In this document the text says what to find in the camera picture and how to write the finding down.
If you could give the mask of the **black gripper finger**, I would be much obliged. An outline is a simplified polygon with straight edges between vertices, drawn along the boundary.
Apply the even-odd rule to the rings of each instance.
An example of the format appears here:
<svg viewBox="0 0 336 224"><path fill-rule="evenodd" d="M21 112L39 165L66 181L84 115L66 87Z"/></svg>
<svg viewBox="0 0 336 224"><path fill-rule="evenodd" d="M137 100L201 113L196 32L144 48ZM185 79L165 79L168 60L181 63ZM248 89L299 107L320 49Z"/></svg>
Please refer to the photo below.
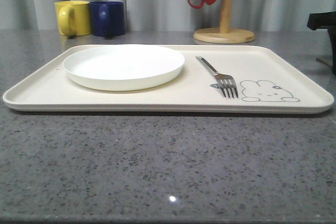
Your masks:
<svg viewBox="0 0 336 224"><path fill-rule="evenodd" d="M326 29L332 48L332 73L335 75L335 12L310 14L307 22L310 30Z"/></svg>

